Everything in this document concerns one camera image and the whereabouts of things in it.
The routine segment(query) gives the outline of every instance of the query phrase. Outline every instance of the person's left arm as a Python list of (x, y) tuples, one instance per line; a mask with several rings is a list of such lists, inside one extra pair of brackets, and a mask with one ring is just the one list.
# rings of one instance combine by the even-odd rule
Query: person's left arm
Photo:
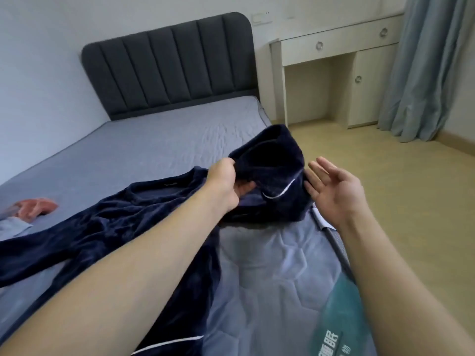
[(149, 331), (222, 216), (255, 187), (236, 184), (234, 161), (163, 221), (66, 285), (0, 348), (1, 356), (127, 355)]

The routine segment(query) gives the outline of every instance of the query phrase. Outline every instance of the beige floor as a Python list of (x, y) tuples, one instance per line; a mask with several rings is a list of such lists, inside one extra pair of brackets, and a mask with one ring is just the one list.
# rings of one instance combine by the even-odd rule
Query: beige floor
[(399, 143), (375, 126), (290, 126), (307, 161), (357, 175), (376, 217), (429, 289), (475, 336), (475, 157), (438, 142)]

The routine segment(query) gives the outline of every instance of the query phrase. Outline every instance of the person's right arm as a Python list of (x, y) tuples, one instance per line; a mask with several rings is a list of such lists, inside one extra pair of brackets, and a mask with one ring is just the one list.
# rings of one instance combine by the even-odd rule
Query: person's right arm
[(475, 343), (402, 259), (373, 216), (359, 179), (323, 157), (306, 189), (345, 244), (380, 356), (475, 355)]

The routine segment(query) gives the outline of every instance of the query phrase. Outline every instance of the white piping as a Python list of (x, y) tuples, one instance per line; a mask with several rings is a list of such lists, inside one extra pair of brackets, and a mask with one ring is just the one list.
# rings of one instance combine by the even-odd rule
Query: white piping
[(200, 338), (203, 338), (203, 337), (205, 337), (205, 335), (187, 337), (187, 338), (178, 338), (176, 340), (160, 342), (159, 344), (150, 345), (150, 346), (141, 348), (140, 350), (137, 350), (137, 351), (133, 352), (132, 355), (137, 354), (137, 353), (142, 352), (142, 351), (150, 350), (151, 348), (156, 348), (156, 347), (160, 347), (160, 346), (164, 346), (164, 345), (168, 345), (168, 344), (174, 344), (175, 342), (199, 340)]
[(264, 195), (265, 197), (267, 198), (270, 198), (271, 200), (273, 198), (277, 198), (277, 197), (281, 197), (283, 194), (286, 193), (286, 191), (289, 189), (290, 185), (292, 185), (292, 183), (295, 181), (295, 179), (293, 179), (292, 181), (290, 181), (290, 184), (287, 185), (287, 187), (281, 192), (279, 193), (277, 196), (274, 196), (274, 197), (270, 197), (270, 196), (267, 196), (264, 192), (262, 193), (262, 195)]

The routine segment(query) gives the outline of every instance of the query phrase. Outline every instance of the headboard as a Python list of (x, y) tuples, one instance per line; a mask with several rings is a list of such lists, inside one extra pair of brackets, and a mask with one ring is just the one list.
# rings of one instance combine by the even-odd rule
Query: headboard
[(88, 44), (81, 59), (111, 120), (259, 97), (251, 24), (237, 12)]

